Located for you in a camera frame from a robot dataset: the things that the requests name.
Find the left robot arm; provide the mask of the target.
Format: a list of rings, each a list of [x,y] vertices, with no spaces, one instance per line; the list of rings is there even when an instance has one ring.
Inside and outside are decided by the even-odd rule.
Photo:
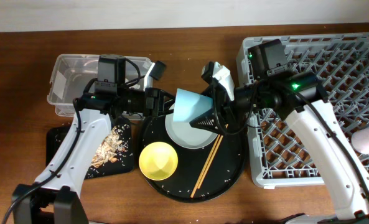
[[[145,76],[126,81],[122,55],[100,55],[97,76],[79,98],[73,100],[72,125],[54,157],[32,185],[19,184],[3,222],[88,223],[80,192],[91,161],[101,142],[123,116],[123,112],[158,117],[169,114],[174,96],[158,88],[135,90],[140,80],[159,80],[166,70],[154,62]]]

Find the grey plate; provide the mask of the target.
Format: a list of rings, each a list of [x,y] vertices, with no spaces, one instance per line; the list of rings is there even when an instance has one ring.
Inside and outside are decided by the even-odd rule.
[[[189,123],[173,121],[173,114],[165,117],[165,128],[168,136],[180,147],[187,149],[199,149],[212,143],[217,134],[197,129]]]

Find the pink cup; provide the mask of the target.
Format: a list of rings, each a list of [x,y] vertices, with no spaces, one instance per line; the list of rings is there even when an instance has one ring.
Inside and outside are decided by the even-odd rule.
[[[362,154],[369,154],[369,128],[355,132],[351,137],[353,148]]]

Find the blue cup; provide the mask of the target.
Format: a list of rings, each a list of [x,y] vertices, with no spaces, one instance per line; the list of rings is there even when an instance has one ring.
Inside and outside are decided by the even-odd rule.
[[[173,121],[189,123],[212,109],[212,104],[210,97],[179,88],[175,96]]]

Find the food scraps and rice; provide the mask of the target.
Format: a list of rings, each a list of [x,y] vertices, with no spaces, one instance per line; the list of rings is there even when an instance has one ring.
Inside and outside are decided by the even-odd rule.
[[[128,152],[129,140],[131,139],[129,128],[128,124],[115,126],[96,150],[90,166],[99,168],[107,162],[114,163],[124,152]]]

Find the yellow bowl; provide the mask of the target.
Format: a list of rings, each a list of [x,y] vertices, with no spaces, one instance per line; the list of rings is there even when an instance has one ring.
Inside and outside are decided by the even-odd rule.
[[[139,168],[148,179],[160,181],[168,179],[179,163],[175,149],[166,142],[148,144],[139,155]]]

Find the wooden chopstick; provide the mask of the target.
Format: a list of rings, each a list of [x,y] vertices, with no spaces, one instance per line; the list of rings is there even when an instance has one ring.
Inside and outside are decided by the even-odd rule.
[[[215,157],[215,154],[217,152],[217,149],[218,149],[218,147],[219,147],[219,145],[220,145],[220,143],[222,141],[222,137],[223,137],[222,135],[218,135],[217,136],[217,138],[216,138],[216,140],[215,140],[215,142],[214,142],[214,144],[212,146],[212,149],[210,150],[210,153],[209,153],[209,155],[207,157],[207,160],[206,160],[206,162],[205,162],[205,164],[204,164],[204,166],[203,166],[203,168],[201,170],[201,173],[200,173],[200,175],[199,175],[199,177],[197,179],[197,182],[196,182],[196,184],[195,184],[195,186],[193,188],[193,191],[190,194],[190,198],[194,198],[194,195],[195,195],[196,191],[201,187],[202,182],[203,182],[203,180],[204,180],[204,178],[206,176],[206,173],[208,172],[209,167],[210,167],[210,165],[211,165],[211,163],[212,163],[212,161],[213,161],[213,159]]]
[[[219,136],[217,137],[217,139],[216,139],[216,141],[215,141],[215,143],[214,143],[213,147],[212,147],[212,150],[211,150],[211,152],[210,152],[210,155],[208,156],[208,159],[207,159],[207,161],[206,161],[206,165],[205,165],[205,167],[204,167],[204,169],[203,169],[203,172],[202,172],[202,175],[201,175],[200,181],[199,181],[199,183],[198,183],[198,185],[197,185],[197,188],[198,188],[198,189],[199,189],[199,188],[201,188],[201,186],[202,186],[202,183],[203,183],[203,181],[204,181],[204,179],[205,179],[205,176],[206,176],[206,174],[207,174],[207,172],[208,172],[208,170],[209,170],[210,166],[212,165],[213,159],[214,159],[214,157],[215,157],[215,155],[216,155],[216,153],[217,153],[217,151],[218,151],[218,148],[220,147],[220,144],[221,144],[221,142],[222,142],[222,139],[223,139],[223,136],[222,136],[222,135],[219,135]]]

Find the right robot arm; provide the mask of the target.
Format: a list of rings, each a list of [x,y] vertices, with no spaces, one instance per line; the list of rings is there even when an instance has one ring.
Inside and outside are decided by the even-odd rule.
[[[210,62],[202,79],[210,110],[191,120],[193,128],[222,136],[242,133],[252,114],[271,108],[301,140],[334,204],[332,217],[298,213],[285,223],[369,223],[369,173],[341,130],[321,81],[313,72],[294,73],[278,39],[248,49],[256,82],[235,87],[230,71]]]

